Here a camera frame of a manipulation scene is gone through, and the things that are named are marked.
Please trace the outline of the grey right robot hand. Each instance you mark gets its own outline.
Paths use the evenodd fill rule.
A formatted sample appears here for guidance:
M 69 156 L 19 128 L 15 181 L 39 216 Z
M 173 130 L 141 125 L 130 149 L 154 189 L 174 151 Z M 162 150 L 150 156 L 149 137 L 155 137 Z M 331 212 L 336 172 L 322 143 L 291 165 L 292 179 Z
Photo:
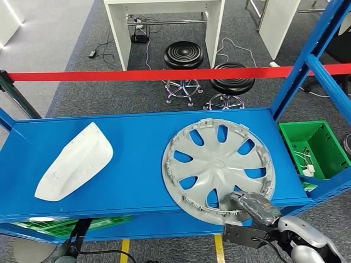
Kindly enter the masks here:
M 233 191 L 230 199 L 238 202 L 245 212 L 248 213 L 253 223 L 260 227 L 274 227 L 277 225 L 281 212 L 264 196 L 255 192 Z

